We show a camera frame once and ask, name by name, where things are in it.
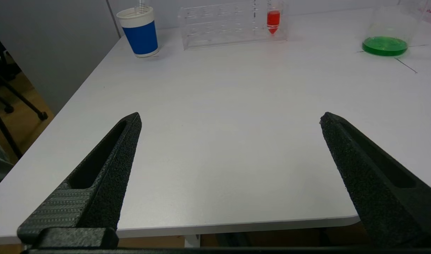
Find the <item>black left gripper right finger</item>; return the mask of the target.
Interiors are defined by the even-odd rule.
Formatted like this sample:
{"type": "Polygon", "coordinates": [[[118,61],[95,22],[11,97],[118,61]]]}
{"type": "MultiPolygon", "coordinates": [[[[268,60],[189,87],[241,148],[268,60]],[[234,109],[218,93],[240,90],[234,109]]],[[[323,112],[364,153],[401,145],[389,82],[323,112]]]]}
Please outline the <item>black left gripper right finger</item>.
{"type": "Polygon", "coordinates": [[[371,240],[431,247],[431,187],[346,119],[326,112],[323,137],[371,240]]]}

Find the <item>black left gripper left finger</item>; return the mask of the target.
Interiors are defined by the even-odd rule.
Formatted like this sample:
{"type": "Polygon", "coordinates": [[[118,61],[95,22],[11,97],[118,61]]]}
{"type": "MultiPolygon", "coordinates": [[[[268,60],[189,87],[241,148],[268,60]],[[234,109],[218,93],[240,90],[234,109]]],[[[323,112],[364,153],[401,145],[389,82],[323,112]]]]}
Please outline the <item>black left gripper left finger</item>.
{"type": "Polygon", "coordinates": [[[141,129],[139,113],[122,118],[18,227],[22,243],[50,227],[117,229],[141,129]]]}

